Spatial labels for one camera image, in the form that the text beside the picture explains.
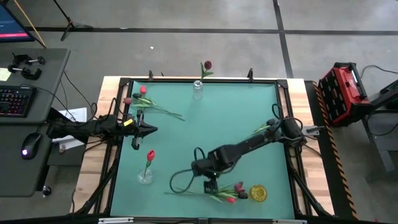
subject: yellow round object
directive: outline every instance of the yellow round object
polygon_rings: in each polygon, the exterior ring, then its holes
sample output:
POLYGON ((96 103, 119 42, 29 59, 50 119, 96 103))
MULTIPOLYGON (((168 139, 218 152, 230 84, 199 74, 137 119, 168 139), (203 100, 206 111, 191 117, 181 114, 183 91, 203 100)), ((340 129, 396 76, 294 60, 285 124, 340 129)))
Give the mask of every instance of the yellow round object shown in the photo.
POLYGON ((250 189, 250 196, 257 202, 263 202, 267 199, 267 190, 263 185, 254 185, 250 189))

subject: small glass vase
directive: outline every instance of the small glass vase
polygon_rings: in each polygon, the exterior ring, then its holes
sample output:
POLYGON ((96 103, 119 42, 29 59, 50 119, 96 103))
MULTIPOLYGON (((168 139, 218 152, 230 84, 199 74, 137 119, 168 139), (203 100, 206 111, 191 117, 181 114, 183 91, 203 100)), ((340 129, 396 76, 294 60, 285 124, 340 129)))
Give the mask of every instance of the small glass vase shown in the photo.
POLYGON ((196 100, 201 99, 203 96, 203 83, 200 80, 193 82, 193 98, 196 100))
POLYGON ((152 174, 152 171, 150 169, 146 170, 146 173, 144 175, 145 169, 142 169, 139 171, 137 175, 137 180, 138 182, 142 184, 150 184, 152 181, 154 181, 154 175, 152 174))

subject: keyboard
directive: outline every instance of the keyboard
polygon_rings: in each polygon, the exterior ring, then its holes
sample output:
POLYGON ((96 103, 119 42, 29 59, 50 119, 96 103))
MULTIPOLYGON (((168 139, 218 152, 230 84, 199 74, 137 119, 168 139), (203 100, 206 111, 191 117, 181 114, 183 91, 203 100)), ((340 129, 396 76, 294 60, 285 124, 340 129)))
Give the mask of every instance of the keyboard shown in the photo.
POLYGON ((0 117, 25 118, 36 91, 30 86, 0 85, 0 117))

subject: green table mat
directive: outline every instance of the green table mat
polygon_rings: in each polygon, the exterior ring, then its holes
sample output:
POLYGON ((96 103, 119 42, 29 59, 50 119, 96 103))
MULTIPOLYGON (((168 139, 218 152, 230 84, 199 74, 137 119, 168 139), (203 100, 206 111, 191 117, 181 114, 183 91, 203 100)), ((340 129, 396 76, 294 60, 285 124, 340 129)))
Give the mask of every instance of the green table mat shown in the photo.
MULTIPOLYGON (((146 109, 145 122, 159 130, 145 137, 138 151, 131 147, 132 136, 124 138, 112 216, 294 218, 284 148, 280 143, 244 155, 232 172, 218 179, 219 186, 243 181, 246 191, 253 185, 263 185, 268 192, 264 202, 238 199, 235 204, 219 203, 207 196, 164 193, 171 192, 172 174, 190 169, 194 148, 200 147, 207 154, 218 146, 236 144, 273 118, 271 106, 277 102, 275 85, 205 83, 203 98, 195 100, 192 83, 134 82, 132 92, 139 93, 142 84, 147 88, 146 97, 181 114, 186 121, 146 109), (151 149, 156 153, 150 166, 154 181, 140 184, 137 175, 145 167, 146 154, 151 149)), ((136 110, 131 106, 129 113, 135 115, 136 110)), ((191 177, 191 172, 178 175, 173 185, 185 188, 191 177)), ((190 190, 203 192, 204 180, 205 177, 196 177, 190 190)))

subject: monitor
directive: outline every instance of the monitor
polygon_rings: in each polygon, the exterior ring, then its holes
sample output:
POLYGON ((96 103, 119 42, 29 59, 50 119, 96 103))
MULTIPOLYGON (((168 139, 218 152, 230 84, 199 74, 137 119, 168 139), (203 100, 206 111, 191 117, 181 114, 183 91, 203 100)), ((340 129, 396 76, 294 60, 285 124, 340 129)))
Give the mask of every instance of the monitor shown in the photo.
POLYGON ((34 41, 34 37, 17 20, 11 11, 0 2, 0 43, 34 41))

